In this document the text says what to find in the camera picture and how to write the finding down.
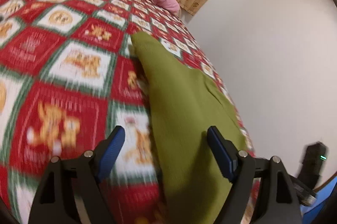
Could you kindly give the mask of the green orange striped sweater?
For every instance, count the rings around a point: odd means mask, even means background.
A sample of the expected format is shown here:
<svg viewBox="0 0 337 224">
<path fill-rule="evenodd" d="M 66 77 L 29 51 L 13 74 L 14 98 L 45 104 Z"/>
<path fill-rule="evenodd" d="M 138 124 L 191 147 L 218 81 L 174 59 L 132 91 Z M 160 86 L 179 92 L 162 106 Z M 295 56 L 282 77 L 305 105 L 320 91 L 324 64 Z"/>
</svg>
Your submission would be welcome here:
<svg viewBox="0 0 337 224">
<path fill-rule="evenodd" d="M 231 189 L 207 144 L 216 126 L 245 150 L 234 106 L 201 70 L 183 65 L 154 37 L 132 35 L 148 82 L 152 132 L 162 173 L 168 223 L 213 223 Z"/>
</svg>

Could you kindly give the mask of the red patchwork bear bedspread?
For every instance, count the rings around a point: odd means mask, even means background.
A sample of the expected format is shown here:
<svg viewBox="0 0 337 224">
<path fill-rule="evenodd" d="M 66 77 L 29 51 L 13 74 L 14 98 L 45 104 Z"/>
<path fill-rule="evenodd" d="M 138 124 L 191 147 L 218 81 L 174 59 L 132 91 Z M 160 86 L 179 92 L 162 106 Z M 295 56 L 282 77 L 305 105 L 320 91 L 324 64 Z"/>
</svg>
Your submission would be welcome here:
<svg viewBox="0 0 337 224">
<path fill-rule="evenodd" d="M 126 131 L 111 178 L 116 220 L 163 222 L 146 82 L 132 51 L 139 30 L 226 91 L 180 19 L 149 0 L 1 0 L 1 198 L 19 223 L 51 157 L 81 155 L 114 125 Z"/>
</svg>

